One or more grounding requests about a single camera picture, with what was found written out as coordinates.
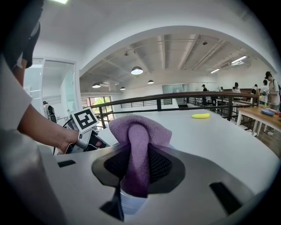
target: floor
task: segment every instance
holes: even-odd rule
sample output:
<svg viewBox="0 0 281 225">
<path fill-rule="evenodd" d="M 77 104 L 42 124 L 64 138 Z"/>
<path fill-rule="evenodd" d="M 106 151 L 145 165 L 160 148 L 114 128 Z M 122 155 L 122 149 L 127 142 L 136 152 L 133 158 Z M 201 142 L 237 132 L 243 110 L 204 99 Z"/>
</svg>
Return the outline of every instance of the floor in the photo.
<svg viewBox="0 0 281 225">
<path fill-rule="evenodd" d="M 269 136 L 263 130 L 264 124 L 260 129 L 257 139 L 259 139 L 263 144 L 269 147 L 279 157 L 279 159 L 281 159 L 281 133 L 278 131 L 274 131 L 274 135 Z"/>
</svg>

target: pendant light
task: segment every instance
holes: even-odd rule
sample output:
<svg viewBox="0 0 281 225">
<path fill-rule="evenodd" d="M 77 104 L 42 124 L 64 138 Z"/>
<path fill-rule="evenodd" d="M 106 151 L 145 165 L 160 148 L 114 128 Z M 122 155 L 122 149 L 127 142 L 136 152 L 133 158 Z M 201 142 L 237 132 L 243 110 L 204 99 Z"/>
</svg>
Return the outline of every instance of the pendant light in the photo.
<svg viewBox="0 0 281 225">
<path fill-rule="evenodd" d="M 99 87 L 101 87 L 101 85 L 100 85 L 100 83 L 97 83 L 97 82 L 94 83 L 92 86 L 92 88 L 99 88 Z"/>
<path fill-rule="evenodd" d="M 131 71 L 131 74 L 133 74 L 133 75 L 139 75 L 139 74 L 142 74 L 144 71 L 143 71 L 143 69 L 141 68 L 141 67 L 139 67 L 139 66 L 134 66 L 133 68 L 132 68 L 132 71 Z"/>
</svg>

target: cable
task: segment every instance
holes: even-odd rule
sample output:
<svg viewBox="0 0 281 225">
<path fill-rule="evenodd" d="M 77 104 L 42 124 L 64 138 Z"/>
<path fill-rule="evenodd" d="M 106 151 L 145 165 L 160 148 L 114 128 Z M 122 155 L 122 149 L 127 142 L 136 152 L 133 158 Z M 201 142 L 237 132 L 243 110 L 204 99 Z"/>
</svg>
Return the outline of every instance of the cable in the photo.
<svg viewBox="0 0 281 225">
<path fill-rule="evenodd" d="M 70 118 L 64 125 L 63 127 L 65 127 L 71 120 L 73 120 L 73 118 Z"/>
</svg>

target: desk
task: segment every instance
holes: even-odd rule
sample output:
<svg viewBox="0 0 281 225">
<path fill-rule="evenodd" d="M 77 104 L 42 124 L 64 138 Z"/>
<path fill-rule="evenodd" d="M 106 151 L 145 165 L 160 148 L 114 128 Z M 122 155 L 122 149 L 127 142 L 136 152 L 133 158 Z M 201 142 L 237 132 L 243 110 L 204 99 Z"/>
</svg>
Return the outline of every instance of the desk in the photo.
<svg viewBox="0 0 281 225">
<path fill-rule="evenodd" d="M 274 116 L 268 116 L 268 115 L 262 114 L 261 113 L 262 109 L 265 109 L 265 108 L 259 106 L 259 107 L 250 107 L 250 108 L 239 109 L 239 114 L 238 114 L 238 119 L 237 119 L 236 125 L 237 126 L 240 125 L 242 116 L 248 116 L 248 117 L 256 120 L 255 124 L 254 124 L 254 128 L 252 130 L 252 135 L 254 135 L 254 133 L 255 133 L 258 121 L 259 121 L 259 128 L 258 128 L 257 135 L 259 135 L 259 131 L 260 131 L 262 123 L 281 132 L 281 121 L 278 120 L 279 115 L 275 114 Z"/>
<path fill-rule="evenodd" d="M 193 119 L 191 116 L 197 113 L 210 113 L 210 117 Z M 134 114 L 172 131 L 173 148 L 215 162 L 255 194 L 270 186 L 279 168 L 280 160 L 265 144 L 219 114 L 205 109 Z M 109 128 L 99 132 L 99 137 L 110 145 L 117 143 Z"/>
</svg>

